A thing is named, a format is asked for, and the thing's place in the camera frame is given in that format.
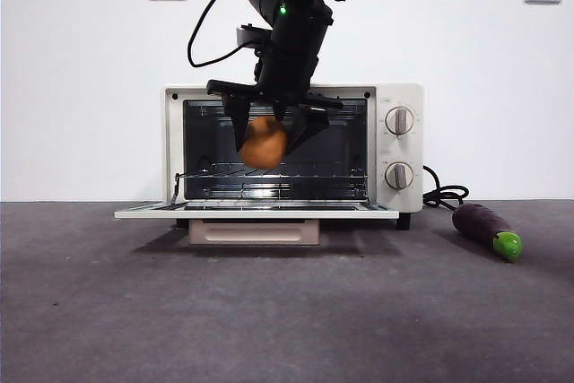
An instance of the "white wall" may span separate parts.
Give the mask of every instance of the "white wall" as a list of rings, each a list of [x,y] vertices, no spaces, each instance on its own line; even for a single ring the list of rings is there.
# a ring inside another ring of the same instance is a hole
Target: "white wall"
[[[0,15],[2,12],[2,0],[0,0]],[[2,22],[4,22],[3,20],[0,20],[0,53],[3,53],[4,51],[2,50]],[[0,56],[0,71],[2,71],[2,57],[4,55]],[[0,100],[3,100],[2,98],[2,74],[0,74]],[[2,142],[2,105],[4,105],[4,103],[0,104],[0,143]],[[2,170],[2,151],[0,151],[0,171]],[[0,196],[3,196],[2,194],[2,183],[3,181],[0,180]]]
[[[252,76],[249,51],[187,65],[206,2],[2,0],[3,200],[160,199],[160,87]],[[317,82],[422,83],[426,162],[473,198],[574,197],[574,0],[330,4]],[[222,0],[197,57],[245,22]]]

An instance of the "oven feet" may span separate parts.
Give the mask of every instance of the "oven feet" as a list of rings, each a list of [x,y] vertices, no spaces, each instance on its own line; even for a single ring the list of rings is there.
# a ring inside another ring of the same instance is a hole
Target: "oven feet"
[[[396,228],[399,231],[408,231],[411,229],[411,214],[410,213],[400,213],[398,219],[396,220]]]
[[[189,228],[189,219],[176,219],[176,228],[178,229]]]

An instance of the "black power cord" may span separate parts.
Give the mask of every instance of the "black power cord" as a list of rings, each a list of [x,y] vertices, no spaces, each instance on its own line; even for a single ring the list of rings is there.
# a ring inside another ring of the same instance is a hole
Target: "black power cord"
[[[233,56],[238,51],[240,51],[242,48],[245,48],[249,44],[252,44],[253,42],[255,42],[254,40],[245,42],[245,43],[239,45],[238,47],[234,48],[232,51],[230,51],[226,55],[221,56],[221,57],[217,57],[214,60],[209,60],[209,61],[203,62],[203,63],[194,62],[194,60],[191,56],[191,47],[193,46],[194,41],[196,40],[197,33],[199,32],[199,29],[201,29],[201,26],[204,23],[205,17],[207,16],[207,13],[209,13],[210,9],[212,9],[212,6],[215,4],[215,2],[217,2],[217,0],[210,0],[209,1],[207,6],[205,7],[204,11],[202,12],[201,16],[199,17],[199,20],[197,21],[197,24],[196,24],[196,28],[194,29],[193,33],[191,34],[191,38],[189,38],[189,42],[187,43],[187,60],[189,61],[189,64],[192,65],[193,67],[204,67],[204,66],[208,66],[208,65],[213,65],[214,63],[219,63],[222,60],[225,60],[226,58]]]
[[[429,172],[432,177],[434,178],[434,184],[436,188],[428,193],[425,193],[422,196],[422,202],[431,207],[431,208],[439,208],[441,205],[447,207],[449,210],[455,211],[457,208],[446,200],[457,200],[459,205],[462,205],[470,195],[468,188],[464,186],[454,185],[454,186],[441,186],[439,176],[437,173],[429,168],[428,166],[424,167],[424,170]]]

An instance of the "green eggplant cap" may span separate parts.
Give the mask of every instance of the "green eggplant cap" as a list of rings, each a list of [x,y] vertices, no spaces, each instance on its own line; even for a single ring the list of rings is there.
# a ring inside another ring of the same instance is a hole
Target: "green eggplant cap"
[[[510,262],[522,255],[522,239],[514,232],[500,232],[492,240],[494,250]]]

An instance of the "oven door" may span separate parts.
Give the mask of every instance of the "oven door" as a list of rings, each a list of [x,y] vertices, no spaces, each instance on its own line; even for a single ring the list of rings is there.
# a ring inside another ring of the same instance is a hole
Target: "oven door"
[[[151,204],[117,211],[118,219],[398,219],[398,212],[360,202],[190,201]]]

